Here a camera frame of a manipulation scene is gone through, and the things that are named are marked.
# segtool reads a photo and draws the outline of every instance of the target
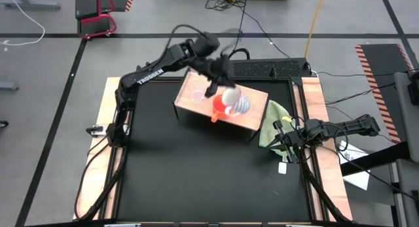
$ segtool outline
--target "yellow cable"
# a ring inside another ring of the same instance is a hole
[[[312,27],[310,28],[310,33],[308,34],[308,40],[307,40],[307,45],[306,45],[306,52],[304,54],[304,57],[305,58],[307,58],[307,55],[308,55],[308,49],[310,47],[310,41],[312,39],[313,29],[314,29],[314,26],[316,24],[317,17],[319,16],[320,7],[321,7],[321,4],[322,3],[323,3],[323,0],[320,0],[319,3],[318,3],[318,5],[317,5],[316,13],[314,15],[313,22],[312,22]]]

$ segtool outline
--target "wooden table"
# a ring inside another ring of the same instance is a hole
[[[113,121],[113,115],[116,107],[114,92],[117,89],[118,81],[119,77],[109,77],[106,81],[105,91],[103,93],[102,102],[100,105],[98,120],[96,122],[96,124],[98,125],[108,125]],[[308,108],[309,118],[317,118],[320,120],[329,121],[319,79],[303,78],[302,88],[304,90],[304,95],[306,98],[306,105]],[[297,86],[294,86],[294,95],[297,102],[298,114],[302,115],[301,99],[299,95],[299,89]],[[93,138],[91,147],[93,147],[101,139],[101,137]],[[89,154],[88,160],[91,159],[91,157],[95,155],[97,151],[103,148],[103,146],[106,145],[107,141],[105,140],[102,143],[103,145],[97,146]],[[325,142],[323,146],[329,149],[335,149],[335,145],[333,144],[332,139]],[[316,152],[324,191],[326,191],[326,193],[332,199],[333,203],[339,208],[340,212],[342,212],[342,214],[346,218],[352,219],[352,214],[350,211],[348,197],[346,196],[346,190],[342,178],[342,173],[340,172],[338,156],[333,151],[329,151],[328,149],[321,147],[318,148]],[[121,151],[118,150],[117,160],[114,164],[114,170],[118,166],[120,153]],[[96,200],[97,196],[103,190],[110,155],[111,147],[107,147],[105,151],[91,163],[90,167],[86,172],[80,198],[77,205],[80,216],[87,212],[87,210]],[[321,215],[319,197],[314,188],[312,188],[312,193],[316,218],[318,220],[322,220],[323,218]],[[105,218],[111,218],[114,198],[115,187],[108,196],[107,209],[105,210]],[[334,220],[330,213],[329,218],[331,220]]]

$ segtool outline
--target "black table mat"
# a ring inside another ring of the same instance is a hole
[[[240,84],[293,111],[288,82]],[[172,101],[180,85],[151,82],[139,89],[117,220],[309,221],[299,165],[279,174],[280,157],[259,148],[259,136],[247,143],[247,129],[183,109],[178,121]]]

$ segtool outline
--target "red chair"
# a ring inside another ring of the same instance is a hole
[[[110,35],[117,30],[117,24],[109,15],[115,11],[115,5],[112,0],[109,0],[109,3],[111,9],[103,10],[101,0],[76,0],[77,33],[81,38]]]

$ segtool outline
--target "white paper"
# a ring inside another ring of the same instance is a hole
[[[278,173],[284,175],[287,173],[287,164],[285,162],[280,162],[278,166]]]
[[[340,142],[341,148],[344,148],[346,146],[345,141]],[[361,149],[358,149],[351,144],[348,145],[348,149],[344,152],[342,152],[343,155],[349,160],[354,160],[363,156],[368,155],[367,153],[363,152]],[[344,164],[348,161],[345,160],[345,158],[342,157],[342,155],[339,154],[340,158],[340,164]],[[343,177],[343,179],[346,182],[349,182],[350,184],[353,184],[359,188],[362,188],[363,190],[367,190],[368,188],[368,180],[369,180],[369,174],[367,172],[359,172],[352,175],[347,175]]]

